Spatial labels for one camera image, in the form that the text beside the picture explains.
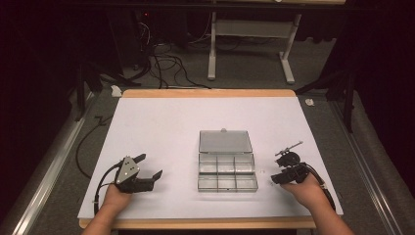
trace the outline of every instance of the power cord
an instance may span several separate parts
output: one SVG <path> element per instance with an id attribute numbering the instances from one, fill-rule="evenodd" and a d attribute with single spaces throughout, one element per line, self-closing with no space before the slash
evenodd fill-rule
<path id="1" fill-rule="evenodd" d="M 189 82 L 189 83 L 191 83 L 193 86 L 195 86 L 195 87 L 202 87 L 202 88 L 206 88 L 206 89 L 211 89 L 210 87 L 208 87 L 208 86 L 206 86 L 206 85 L 203 85 L 203 84 L 199 84 L 199 83 L 197 83 L 197 82 L 194 82 L 193 80 L 191 80 L 190 78 L 189 78 L 189 75 L 188 75 L 188 73 L 187 73 L 187 71 L 186 71 L 186 69 L 184 68 L 184 66 L 183 66 L 183 62 L 182 62 L 182 60 L 179 58 L 179 57 L 176 57 L 176 56 L 171 56 L 171 55 L 168 55 L 168 54 L 160 54 L 160 55 L 154 55 L 155 57 L 157 57 L 157 59 L 156 59 L 156 65 L 155 65 L 155 68 L 157 69 L 157 70 L 159 70 L 159 75 L 161 75 L 161 71 L 166 71 L 166 70 L 169 70 L 169 69 L 173 69 L 175 66 L 178 66 L 179 67 L 179 69 L 177 70 L 177 72 L 174 74 L 174 80 L 176 81 L 176 83 L 178 84 L 178 85 L 181 85 L 178 81 L 177 81 L 177 75 L 181 72 L 181 71 L 183 71 L 184 72 L 184 77 L 185 77 L 185 79 Z M 169 67 L 167 67 L 167 68 L 165 68 L 165 69 L 162 69 L 161 68 L 161 65 L 160 65 L 160 62 L 173 62 L 173 64 L 171 65 L 171 66 L 169 66 Z M 151 75 L 152 76 L 154 76 L 154 77 L 156 77 L 156 78 L 158 78 L 158 79 L 160 79 L 159 77 L 157 77 L 153 72 L 151 72 Z"/>
<path id="2" fill-rule="evenodd" d="M 99 207 L 99 202 L 100 202 L 100 189 L 102 187 L 104 187 L 105 185 L 108 185 L 108 184 L 104 184 L 103 185 L 104 179 L 107 177 L 107 175 L 111 171 L 113 171 L 113 169 L 120 167 L 121 164 L 122 164 L 122 162 L 119 162 L 118 164 L 113 165 L 111 168 L 109 168 L 107 170 L 107 172 L 104 173 L 103 177 L 101 178 L 100 183 L 98 184 L 98 187 L 97 187 L 97 191 L 95 191 L 95 197 L 94 197 L 94 213 L 95 214 L 97 214 L 98 210 L 100 209 L 100 207 Z"/>
<path id="3" fill-rule="evenodd" d="M 88 133 L 86 133 L 86 135 L 80 140 L 79 144 L 76 147 L 76 152 L 75 152 L 75 160 L 76 160 L 76 166 L 79 169 L 79 171 L 87 178 L 91 179 L 91 175 L 89 175 L 88 173 L 85 172 L 85 170 L 82 169 L 80 163 L 79 163 L 79 151 L 80 151 L 80 147 L 82 146 L 83 142 L 86 140 L 86 138 L 88 138 L 88 136 L 94 132 L 94 130 L 96 130 L 98 127 L 100 126 L 104 126 L 107 125 L 105 122 L 111 118 L 113 118 L 113 116 L 109 116 L 105 119 L 103 119 L 102 116 L 95 116 L 95 118 L 98 118 L 98 124 L 95 125 L 90 131 L 88 131 Z"/>

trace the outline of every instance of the cable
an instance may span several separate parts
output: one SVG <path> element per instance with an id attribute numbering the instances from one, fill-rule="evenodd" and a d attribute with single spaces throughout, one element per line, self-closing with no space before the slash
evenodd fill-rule
<path id="1" fill-rule="evenodd" d="M 207 26 L 206 26 L 205 31 L 204 31 L 204 33 L 202 34 L 202 36 L 201 36 L 199 39 L 196 39 L 195 41 L 188 42 L 189 44 L 197 43 L 197 42 L 204 41 L 204 40 L 206 40 L 206 39 L 210 38 L 210 35 L 209 35 L 209 36 L 207 36 L 207 37 L 205 37 L 205 35 L 206 35 L 206 34 L 207 34 L 207 32 L 208 32 L 208 26 L 210 25 L 210 21 L 211 21 L 211 14 L 209 14 L 209 15 L 208 15 L 208 19 L 207 19 Z"/>
<path id="2" fill-rule="evenodd" d="M 276 37 L 264 37 L 265 40 L 263 42 L 254 42 L 254 41 L 245 40 L 246 38 L 252 38 L 252 37 L 245 36 L 245 37 L 242 37 L 240 40 L 244 43 L 248 43 L 252 45 L 264 45 L 264 44 L 271 43 L 272 41 L 276 41 L 277 39 Z"/>
<path id="3" fill-rule="evenodd" d="M 157 53 L 158 56 L 167 54 L 172 49 L 171 43 L 158 43 L 157 45 L 155 45 L 154 51 L 156 51 L 156 49 L 161 47 L 161 46 L 168 46 L 168 49 L 165 50 L 164 52 L 158 52 Z"/>
<path id="4" fill-rule="evenodd" d="M 166 70 L 169 70 L 169 69 L 173 69 L 175 66 L 178 66 L 178 67 L 179 67 L 179 69 L 178 69 L 178 71 L 174 74 L 174 77 L 173 77 L 173 78 L 174 78 L 174 80 L 175 80 L 175 82 L 176 82 L 178 85 L 180 85 L 180 86 L 181 86 L 181 84 L 177 81 L 177 75 L 178 75 L 181 71 L 184 71 L 185 79 L 186 79 L 188 82 L 190 82 L 191 84 L 195 85 L 196 87 L 203 87 L 203 88 L 206 88 L 206 89 L 211 89 L 210 87 L 208 87 L 208 86 L 206 86 L 206 85 L 196 83 L 196 82 L 192 81 L 191 79 L 189 79 L 188 73 L 187 73 L 186 69 L 185 69 L 185 68 L 184 68 L 184 66 L 183 66 L 183 62 L 182 62 L 182 60 L 181 60 L 179 57 L 176 57 L 176 56 L 171 56 L 171 55 L 168 55 L 168 54 L 165 54 L 165 53 L 163 53 L 163 54 L 157 54 L 157 55 L 156 55 L 156 54 L 154 54 L 154 55 L 153 55 L 153 57 L 155 57 L 155 60 L 156 60 L 155 68 L 159 70 L 159 76 L 155 75 L 155 74 L 154 74 L 154 72 L 153 72 L 152 70 L 150 71 L 150 74 L 151 74 L 153 77 L 155 77 L 155 78 L 159 79 L 161 83 L 162 83 L 162 82 L 164 82 L 164 83 L 167 85 L 167 88 L 169 88 L 170 86 L 168 86 L 168 84 L 167 84 L 167 82 L 166 82 L 165 80 L 163 80 L 163 79 L 161 80 L 161 71 L 166 71 Z M 164 68 L 164 69 L 163 69 L 163 68 L 161 67 L 160 62 L 172 62 L 172 65 L 171 65 L 171 66 L 169 66 L 169 67 L 167 67 L 167 68 Z"/>
<path id="5" fill-rule="evenodd" d="M 306 164 L 306 163 L 299 163 L 299 165 L 306 167 L 314 175 L 314 177 L 317 179 L 318 183 L 320 184 L 320 187 L 323 190 L 324 195 L 326 195 L 327 200 L 329 200 L 330 206 L 332 206 L 332 209 L 336 211 L 336 205 L 333 200 L 332 194 L 327 188 L 326 182 L 324 182 L 323 178 L 320 177 L 320 175 L 311 165 Z"/>
<path id="6" fill-rule="evenodd" d="M 219 44 L 216 43 L 216 49 L 220 50 L 220 51 L 233 51 L 233 50 L 237 49 L 241 45 L 241 42 L 242 42 L 241 38 L 239 38 L 239 37 L 235 38 L 235 36 L 226 36 L 226 37 L 222 36 L 222 37 L 218 37 L 218 39 L 221 39 L 222 41 L 224 39 L 234 39 L 234 41 L 236 40 L 236 45 L 234 45 L 232 48 L 229 48 L 229 49 L 220 48 Z"/>
<path id="7" fill-rule="evenodd" d="M 76 166 L 77 166 L 77 168 L 79 169 L 79 171 L 85 176 L 85 177 L 87 177 L 87 178 L 89 178 L 89 179 L 91 179 L 91 175 L 89 175 L 88 173 L 86 173 L 83 169 L 82 169 L 82 167 L 80 166 L 80 163 L 79 163 L 79 150 L 80 150 L 80 147 L 81 147 L 81 145 L 82 145 L 82 143 L 86 140 L 86 138 L 95 130 L 95 129 L 97 129 L 99 126 L 103 126 L 103 125 L 106 125 L 106 121 L 107 120 L 109 120 L 110 118 L 112 118 L 113 116 L 109 116 L 109 117 L 107 117 L 107 118 L 105 118 L 105 119 L 103 119 L 103 117 L 101 117 L 101 116 L 95 116 L 95 118 L 99 118 L 100 120 L 98 121 L 98 124 L 97 125 L 95 125 L 90 131 L 88 131 L 88 133 L 80 140 L 80 142 L 79 142 L 79 144 L 78 144 L 78 146 L 76 147 L 76 152 L 75 152 L 75 160 L 76 160 Z"/>
<path id="8" fill-rule="evenodd" d="M 100 189 L 104 186 L 104 185 L 102 185 L 104 179 L 107 177 L 107 175 L 113 169 L 115 169 L 117 167 L 120 167 L 120 164 L 121 163 L 118 163 L 118 164 L 113 165 L 109 170 L 107 170 L 107 172 L 104 173 L 103 177 L 101 178 L 100 183 L 98 184 L 98 187 L 97 187 L 97 191 L 95 192 L 95 197 L 94 197 L 94 213 L 95 214 L 97 214 L 97 212 L 100 210 L 100 206 L 99 206 L 99 203 L 100 203 Z"/>
<path id="9" fill-rule="evenodd" d="M 147 37 L 147 45 L 149 45 L 149 43 L 150 43 L 150 37 L 151 37 L 151 34 L 150 34 L 150 29 L 149 29 L 149 27 L 145 24 L 145 23 L 138 23 L 138 24 L 140 24 L 140 25 L 142 25 L 142 26 L 144 26 L 148 31 L 149 31 L 149 35 L 148 35 L 148 37 Z"/>
<path id="10" fill-rule="evenodd" d="M 120 74 L 117 74 L 117 73 L 114 73 L 114 72 L 112 72 L 112 71 L 110 71 L 110 70 L 107 70 L 107 69 L 105 69 L 104 67 L 101 67 L 101 66 L 99 66 L 98 64 L 96 64 L 96 63 L 94 63 L 94 62 L 87 62 L 87 61 L 85 61 L 85 62 L 83 62 L 83 63 L 84 63 L 84 65 L 88 65 L 88 66 L 90 66 L 90 68 L 91 68 L 91 69 L 93 69 L 94 71 L 97 71 L 97 72 L 100 72 L 100 73 L 107 74 L 107 75 L 108 75 L 108 76 L 110 76 L 111 78 L 113 78 L 113 79 L 115 79 L 116 81 L 118 81 L 118 82 L 120 82 L 120 83 L 123 83 L 123 84 L 125 84 L 125 85 L 128 85 L 128 86 L 141 86 L 141 83 L 135 83 L 135 82 L 131 81 L 131 79 L 127 79 L 127 78 L 123 77 L 123 76 L 122 76 L 122 75 L 120 75 Z M 138 75 L 141 75 L 142 73 L 143 73 L 143 74 L 145 74 L 145 73 L 146 73 L 146 68 L 143 68 L 143 70 L 142 70 L 139 74 L 135 75 L 135 76 L 134 76 L 134 79 L 138 78 L 137 76 L 138 76 Z"/>
<path id="11" fill-rule="evenodd" d="M 154 58 L 156 60 L 157 67 L 159 68 L 159 77 L 158 77 L 158 79 L 160 81 L 159 89 L 162 88 L 162 83 L 163 82 L 165 83 L 165 88 L 168 89 L 167 82 L 165 80 L 163 80 L 162 77 L 161 77 L 161 68 L 160 68 L 160 64 L 159 64 L 159 59 L 158 59 L 158 57 L 156 55 L 154 55 Z"/>

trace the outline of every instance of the metal frame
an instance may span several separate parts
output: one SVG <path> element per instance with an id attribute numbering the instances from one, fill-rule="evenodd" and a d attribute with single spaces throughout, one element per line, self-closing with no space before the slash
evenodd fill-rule
<path id="1" fill-rule="evenodd" d="M 87 97 L 87 100 L 89 101 L 87 112 L 92 106 L 92 103 L 95 101 L 95 98 L 96 97 L 93 96 L 93 93 L 90 92 Z M 69 127 L 69 131 L 64 137 L 67 139 L 67 141 L 61 146 L 58 146 L 59 152 L 56 154 L 54 160 L 45 173 L 42 182 L 39 184 L 36 192 L 30 200 L 30 203 L 28 204 L 26 210 L 22 215 L 22 218 L 20 219 L 15 228 L 15 231 L 13 232 L 13 235 L 29 234 L 32 225 L 40 215 L 40 212 L 45 206 L 46 201 L 48 200 L 55 186 L 65 161 L 67 160 L 70 149 L 83 123 L 85 123 L 85 117 L 82 117 L 79 121 L 74 121 L 73 124 Z"/>
<path id="2" fill-rule="evenodd" d="M 370 166 L 366 163 L 365 158 L 354 139 L 352 133 L 348 132 L 347 127 L 342 122 L 343 115 L 339 104 L 335 101 L 329 102 L 330 108 L 332 109 L 333 114 L 337 118 L 339 125 L 342 127 L 342 130 L 347 138 L 348 144 L 351 147 L 351 150 L 354 152 L 354 162 L 356 163 L 357 169 L 362 177 L 363 183 L 365 184 L 367 191 L 372 198 L 373 205 L 375 206 L 378 214 L 381 218 L 381 221 L 384 223 L 385 228 L 388 231 L 388 234 L 403 234 L 400 230 L 399 225 L 391 211 L 391 208 L 388 204 L 384 193 L 376 181 L 375 176 L 370 170 Z"/>
<path id="3" fill-rule="evenodd" d="M 218 21 L 216 12 L 211 13 L 210 53 L 208 57 L 207 79 L 216 79 L 216 35 L 236 35 L 254 37 L 287 38 L 284 52 L 279 53 L 281 66 L 284 70 L 287 83 L 294 84 L 288 56 L 293 47 L 294 39 L 299 28 L 301 14 L 296 14 L 292 23 L 252 22 L 252 21 Z"/>

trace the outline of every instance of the table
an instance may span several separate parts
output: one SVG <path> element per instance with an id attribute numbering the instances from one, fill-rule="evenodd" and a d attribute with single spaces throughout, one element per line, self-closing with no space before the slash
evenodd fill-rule
<path id="1" fill-rule="evenodd" d="M 198 192 L 199 131 L 219 127 L 249 132 L 258 180 L 256 193 Z M 91 202 L 104 172 L 126 155 L 145 153 L 147 159 L 139 164 L 138 176 L 146 178 L 160 169 L 163 175 L 154 191 L 134 194 L 114 228 L 314 228 L 309 212 L 291 194 L 270 183 L 270 175 L 280 170 L 274 163 L 275 153 L 299 138 L 304 144 L 295 152 L 326 180 L 337 212 L 343 214 L 292 90 L 127 90 L 117 105 L 78 215 L 79 224 L 85 227 L 93 217 Z M 114 175 L 109 175 L 106 181 L 112 178 Z"/>
<path id="2" fill-rule="evenodd" d="M 343 5 L 345 1 L 346 0 L 235 0 L 232 2 Z M 295 80 L 288 61 L 288 56 L 290 55 L 300 25 L 300 19 L 301 14 L 296 14 L 292 22 L 220 20 L 216 18 L 216 12 L 212 12 L 207 79 L 216 79 L 216 35 L 278 37 L 287 39 L 286 48 L 284 52 L 279 53 L 279 57 L 287 83 L 294 84 Z"/>
<path id="3" fill-rule="evenodd" d="M 300 15 L 303 13 L 336 13 L 340 15 L 366 15 L 366 13 L 376 12 L 376 9 L 370 7 L 354 7 L 352 4 L 347 4 L 346 0 L 283 0 L 281 2 L 272 0 L 246 0 L 241 2 L 235 1 L 218 1 L 213 3 L 208 0 L 201 1 L 189 1 L 185 3 L 171 2 L 171 1 L 140 1 L 140 2 L 119 2 L 119 1 L 76 1 L 68 0 L 59 4 L 63 9 L 107 9 L 107 8 L 131 8 L 131 9 L 143 9 L 143 10 L 155 10 L 155 11 L 196 11 L 196 12 L 251 12 L 256 11 L 259 14 L 262 13 L 293 13 Z M 283 55 L 283 59 L 288 58 L 288 54 Z M 282 60 L 283 67 L 288 66 L 288 61 Z M 81 97 L 83 92 L 82 82 L 77 88 L 78 95 Z M 83 101 L 80 102 L 81 110 L 84 110 Z"/>

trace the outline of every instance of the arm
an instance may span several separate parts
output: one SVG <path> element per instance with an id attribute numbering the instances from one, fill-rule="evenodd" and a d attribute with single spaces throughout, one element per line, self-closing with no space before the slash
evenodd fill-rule
<path id="1" fill-rule="evenodd" d="M 128 206 L 131 196 L 131 194 L 119 192 L 113 184 L 110 184 L 104 203 L 82 234 L 111 234 L 114 220 Z"/>
<path id="2" fill-rule="evenodd" d="M 319 234 L 353 234 L 332 209 L 317 179 L 311 173 L 301 184 L 288 183 L 281 187 L 292 193 L 311 212 Z"/>

